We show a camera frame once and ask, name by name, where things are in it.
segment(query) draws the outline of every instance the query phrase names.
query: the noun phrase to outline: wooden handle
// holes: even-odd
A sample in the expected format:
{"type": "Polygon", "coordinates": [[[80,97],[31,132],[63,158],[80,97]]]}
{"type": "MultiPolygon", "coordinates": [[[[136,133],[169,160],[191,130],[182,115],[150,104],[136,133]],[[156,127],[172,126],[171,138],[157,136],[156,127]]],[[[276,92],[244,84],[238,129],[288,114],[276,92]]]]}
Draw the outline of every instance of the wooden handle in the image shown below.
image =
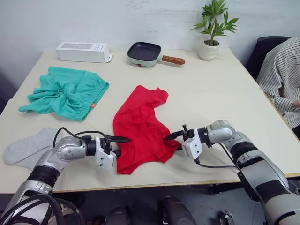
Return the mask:
{"type": "Polygon", "coordinates": [[[178,64],[178,65],[183,65],[183,64],[186,63],[184,61],[184,59],[171,57],[171,56],[166,56],[166,55],[163,55],[162,61],[171,62],[171,63],[175,63],[175,64],[178,64]]]}

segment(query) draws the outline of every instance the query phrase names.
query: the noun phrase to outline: potted plant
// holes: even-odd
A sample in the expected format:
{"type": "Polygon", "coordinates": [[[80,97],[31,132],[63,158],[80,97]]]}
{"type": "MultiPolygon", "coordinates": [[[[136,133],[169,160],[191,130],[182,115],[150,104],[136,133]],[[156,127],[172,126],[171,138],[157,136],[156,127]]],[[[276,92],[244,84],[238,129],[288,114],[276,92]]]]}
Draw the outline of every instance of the potted plant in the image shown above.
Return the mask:
{"type": "Polygon", "coordinates": [[[202,43],[199,56],[204,60],[212,60],[216,58],[218,54],[218,49],[220,47],[220,43],[214,40],[217,36],[227,36],[224,34],[225,30],[231,31],[233,33],[236,30],[235,23],[238,18],[232,19],[228,21],[228,8],[225,8],[226,2],[225,0],[212,0],[212,3],[209,5],[205,5],[203,7],[204,12],[203,15],[203,23],[199,23],[194,25],[194,29],[203,29],[201,34],[210,35],[210,40],[206,40],[202,43]],[[224,22],[220,23],[218,19],[220,15],[223,14],[224,22]]]}

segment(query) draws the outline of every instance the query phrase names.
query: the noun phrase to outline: white cardboard box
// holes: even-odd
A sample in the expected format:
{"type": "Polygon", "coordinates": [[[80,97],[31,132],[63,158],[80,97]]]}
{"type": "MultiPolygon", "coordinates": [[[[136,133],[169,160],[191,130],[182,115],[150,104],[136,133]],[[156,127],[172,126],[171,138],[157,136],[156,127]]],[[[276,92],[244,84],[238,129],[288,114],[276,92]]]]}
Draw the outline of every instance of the white cardboard box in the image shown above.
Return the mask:
{"type": "Polygon", "coordinates": [[[56,52],[62,61],[109,62],[113,54],[107,44],[89,42],[62,42],[56,52]]]}

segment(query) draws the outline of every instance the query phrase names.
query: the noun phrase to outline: white tabletop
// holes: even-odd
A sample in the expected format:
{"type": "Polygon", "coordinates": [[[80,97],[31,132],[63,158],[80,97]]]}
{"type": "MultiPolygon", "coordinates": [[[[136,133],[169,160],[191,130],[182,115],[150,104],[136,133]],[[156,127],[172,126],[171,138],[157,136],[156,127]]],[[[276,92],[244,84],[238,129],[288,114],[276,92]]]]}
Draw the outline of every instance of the white tabletop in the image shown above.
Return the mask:
{"type": "MultiPolygon", "coordinates": [[[[200,60],[193,52],[172,50],[165,53],[184,58],[186,65],[156,64],[150,68],[139,68],[127,63],[125,52],[114,52],[113,60],[107,64],[63,62],[53,53],[43,54],[0,116],[0,153],[10,143],[34,135],[43,127],[65,126],[72,132],[97,129],[112,135],[114,115],[134,88],[141,84],[149,89],[159,87],[169,93],[166,104],[156,108],[156,116],[171,132],[180,130],[182,124],[187,124],[188,128],[201,128],[215,120],[228,120],[285,174],[299,175],[298,140],[229,49],[223,49],[218,59],[209,62],[200,60]],[[34,87],[40,86],[38,78],[47,73],[49,66],[86,69],[97,72],[109,82],[109,89],[85,121],[67,120],[54,113],[18,112],[19,106],[28,103],[26,96],[32,93],[34,87]]],[[[207,165],[231,163],[218,146],[213,149],[204,147],[201,162],[207,165]]],[[[6,165],[3,161],[0,161],[0,171],[0,193],[15,192],[30,173],[26,168],[6,165]]],[[[182,152],[176,152],[165,164],[145,163],[131,175],[117,174],[116,168],[105,172],[96,165],[94,157],[86,157],[65,168],[54,190],[230,181],[237,181],[235,169],[201,168],[182,152]]]]}

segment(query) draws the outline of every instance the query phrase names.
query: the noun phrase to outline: white flower pot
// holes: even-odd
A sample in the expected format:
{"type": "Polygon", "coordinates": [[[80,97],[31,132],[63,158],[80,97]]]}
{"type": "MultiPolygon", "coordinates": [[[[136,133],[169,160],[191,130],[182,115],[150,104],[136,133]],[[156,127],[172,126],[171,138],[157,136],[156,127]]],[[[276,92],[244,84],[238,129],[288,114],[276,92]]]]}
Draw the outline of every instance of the white flower pot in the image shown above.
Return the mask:
{"type": "Polygon", "coordinates": [[[213,60],[217,57],[220,44],[218,46],[209,46],[202,42],[202,45],[199,49],[199,56],[203,60],[213,60]]]}

